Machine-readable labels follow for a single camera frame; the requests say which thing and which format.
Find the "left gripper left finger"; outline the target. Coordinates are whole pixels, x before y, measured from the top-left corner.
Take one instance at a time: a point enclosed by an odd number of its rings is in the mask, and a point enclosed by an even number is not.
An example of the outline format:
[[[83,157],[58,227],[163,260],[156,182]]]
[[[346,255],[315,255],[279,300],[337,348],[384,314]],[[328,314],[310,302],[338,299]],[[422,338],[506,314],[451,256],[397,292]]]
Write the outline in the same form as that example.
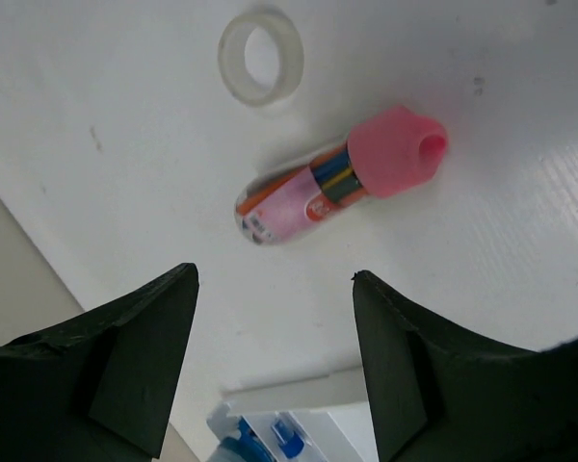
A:
[[[0,461],[158,458],[197,293],[197,267],[181,264],[0,346]]]

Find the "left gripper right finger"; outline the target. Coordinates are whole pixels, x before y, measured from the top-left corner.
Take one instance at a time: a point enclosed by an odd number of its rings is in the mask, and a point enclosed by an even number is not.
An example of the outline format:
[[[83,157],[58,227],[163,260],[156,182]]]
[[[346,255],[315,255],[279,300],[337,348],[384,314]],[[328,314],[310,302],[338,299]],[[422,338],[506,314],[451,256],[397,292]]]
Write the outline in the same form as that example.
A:
[[[354,277],[382,461],[578,461],[578,338],[543,351],[489,339]]]

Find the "clear blue-capped glue bottle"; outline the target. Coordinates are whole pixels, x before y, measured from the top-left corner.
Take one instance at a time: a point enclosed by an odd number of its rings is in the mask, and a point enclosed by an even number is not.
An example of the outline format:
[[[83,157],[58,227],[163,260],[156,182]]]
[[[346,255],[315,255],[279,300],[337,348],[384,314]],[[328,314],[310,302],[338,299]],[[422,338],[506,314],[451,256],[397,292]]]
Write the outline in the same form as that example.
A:
[[[305,455],[303,437],[281,414],[233,415],[230,405],[222,403],[207,424],[218,439],[209,462],[299,461]]]

